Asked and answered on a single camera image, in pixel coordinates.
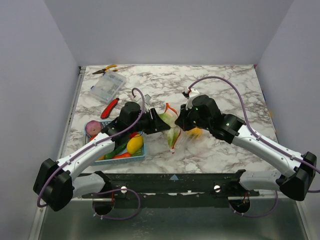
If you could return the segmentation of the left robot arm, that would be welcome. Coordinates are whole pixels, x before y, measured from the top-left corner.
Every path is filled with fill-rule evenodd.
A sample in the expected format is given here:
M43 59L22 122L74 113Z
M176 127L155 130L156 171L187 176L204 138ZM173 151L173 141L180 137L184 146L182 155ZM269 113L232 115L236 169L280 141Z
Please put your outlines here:
M80 174L98 158L111 153L134 132L155 134L170 130L156 110L144 109L144 104L127 102L119 116L74 153L56 161L46 159L38 171L33 191L38 195L39 208L49 206L55 212L63 209L76 195Z

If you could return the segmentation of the yellow bell pepper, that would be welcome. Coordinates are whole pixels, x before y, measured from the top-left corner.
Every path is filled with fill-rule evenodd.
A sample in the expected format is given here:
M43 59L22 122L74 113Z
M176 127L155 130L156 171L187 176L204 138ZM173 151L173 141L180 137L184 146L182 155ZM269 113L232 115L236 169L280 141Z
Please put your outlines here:
M198 139L199 137L201 137L203 135L203 129L195 127L191 130L188 130L186 132L186 135L190 138L190 139Z

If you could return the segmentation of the yellow mango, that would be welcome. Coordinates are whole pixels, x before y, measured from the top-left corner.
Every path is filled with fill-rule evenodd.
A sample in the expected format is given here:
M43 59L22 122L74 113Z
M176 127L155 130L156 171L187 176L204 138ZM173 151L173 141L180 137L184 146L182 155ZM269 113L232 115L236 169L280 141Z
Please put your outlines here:
M127 152L131 155L136 153L144 144L144 138L142 135L136 135L131 138L126 146Z

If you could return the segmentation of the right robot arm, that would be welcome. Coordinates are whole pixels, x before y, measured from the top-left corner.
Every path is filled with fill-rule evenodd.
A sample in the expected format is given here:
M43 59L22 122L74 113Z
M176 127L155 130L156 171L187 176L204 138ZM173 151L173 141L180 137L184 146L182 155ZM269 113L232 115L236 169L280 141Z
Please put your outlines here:
M198 94L181 105L175 121L183 131L199 128L216 139L243 148L272 165L272 172L244 172L230 183L230 191L241 196L247 190L280 191L288 198L303 201L316 175L317 157L288 149L250 128L243 119L221 113L215 100Z

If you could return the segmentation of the green white cabbage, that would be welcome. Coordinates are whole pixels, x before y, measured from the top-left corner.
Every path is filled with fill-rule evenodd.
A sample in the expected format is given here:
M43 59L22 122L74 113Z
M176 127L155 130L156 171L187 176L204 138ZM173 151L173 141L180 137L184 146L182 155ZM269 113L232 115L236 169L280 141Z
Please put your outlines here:
M161 113L159 116L166 124L170 126L170 130L162 131L162 133L167 140L168 147L172 152L174 152L175 145L181 135L181 128L175 125L177 116L167 112Z

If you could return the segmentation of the clear zip top bag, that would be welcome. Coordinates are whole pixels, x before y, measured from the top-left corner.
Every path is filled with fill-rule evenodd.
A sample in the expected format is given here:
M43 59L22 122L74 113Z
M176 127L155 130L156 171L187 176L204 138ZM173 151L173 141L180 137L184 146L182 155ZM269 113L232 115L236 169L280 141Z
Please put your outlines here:
M183 131L175 121L178 119L179 112L168 102L165 103L165 110L159 114L161 120L170 126L169 130L162 131L167 141L168 148L172 154L180 153L195 144L203 142L206 134L203 129L194 127L191 130Z

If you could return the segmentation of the purple onion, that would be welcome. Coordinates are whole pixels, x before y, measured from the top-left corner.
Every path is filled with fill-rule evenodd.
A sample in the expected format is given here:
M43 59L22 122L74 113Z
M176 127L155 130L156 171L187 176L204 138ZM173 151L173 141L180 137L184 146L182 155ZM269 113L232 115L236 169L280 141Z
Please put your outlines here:
M103 125L99 121L91 120L85 125L84 130L89 136L94 137L101 132L102 128Z

